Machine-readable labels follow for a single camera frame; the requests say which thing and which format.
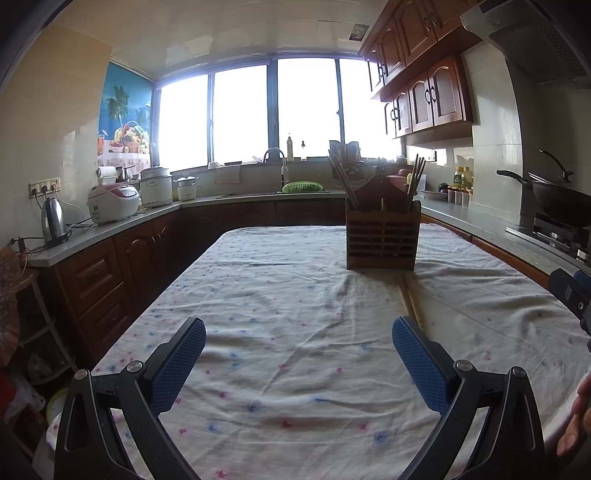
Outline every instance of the kitchen counter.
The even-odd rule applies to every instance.
[[[110,236],[116,235],[128,228],[140,223],[157,218],[161,215],[173,212],[180,208],[191,208],[204,205],[222,205],[227,203],[245,203],[260,201],[281,201],[281,200],[309,200],[324,198],[344,198],[345,193],[340,190],[328,192],[310,193],[253,193],[240,195],[221,195],[200,197],[188,202],[174,202],[171,205],[153,209],[139,210],[134,216],[120,222],[107,223],[105,225],[94,225],[80,232],[74,231],[72,237],[66,243],[57,247],[34,254],[28,261],[31,267],[50,267],[68,258],[69,256],[100,242]],[[577,270],[585,270],[591,274],[591,268],[584,264],[575,266],[558,255],[538,247],[522,238],[508,233],[505,228],[513,226],[509,222],[491,217],[484,213],[475,212],[465,207],[439,202],[436,200],[420,199],[422,210],[425,215],[431,216],[442,222],[449,223],[457,228],[471,233],[493,245],[506,250],[523,261],[535,266],[539,270],[550,274],[557,268],[563,268],[570,274]]]

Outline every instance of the blue gripper pad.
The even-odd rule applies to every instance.
[[[581,285],[585,290],[591,292],[591,277],[584,271],[579,270],[573,275],[574,279]]]
[[[409,316],[394,320],[392,342],[427,407],[444,415],[459,385],[452,358]]]
[[[168,342],[158,345],[146,360],[142,392],[155,416],[172,408],[203,352],[206,337],[203,322],[198,318],[189,318]]]

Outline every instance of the human hand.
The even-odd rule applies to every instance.
[[[579,396],[575,398],[571,410],[573,417],[570,419],[569,426],[566,427],[564,435],[562,435],[556,446],[556,455],[558,456],[568,453],[577,445],[580,435],[579,426],[581,418],[583,419],[583,428],[587,434],[591,433],[591,408],[587,409],[589,398],[591,397],[591,373],[587,374],[587,377],[579,386],[577,393]]]

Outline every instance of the green plastic colander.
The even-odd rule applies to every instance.
[[[281,189],[283,193],[320,192],[322,190],[324,187],[315,181],[293,181]]]

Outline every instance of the wok handle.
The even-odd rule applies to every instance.
[[[567,171],[566,168],[563,167],[562,163],[560,163],[560,161],[558,160],[558,158],[556,158],[555,156],[553,156],[552,153],[550,153],[550,152],[548,152],[546,150],[542,150],[541,148],[540,148],[540,153],[543,153],[544,155],[547,155],[552,160],[554,160],[558,164],[558,166],[560,167],[560,170],[562,170],[562,175],[561,175],[562,179],[565,182],[570,183],[569,177],[571,175],[573,175],[574,172],[573,171]]]
[[[533,186],[531,184],[531,182],[525,178],[523,178],[521,175],[517,175],[517,173],[515,173],[514,171],[509,171],[509,170],[497,170],[496,171],[497,175],[501,175],[502,177],[510,177],[514,180],[517,180],[519,183],[521,183],[525,188],[529,189],[529,190],[533,190]]]

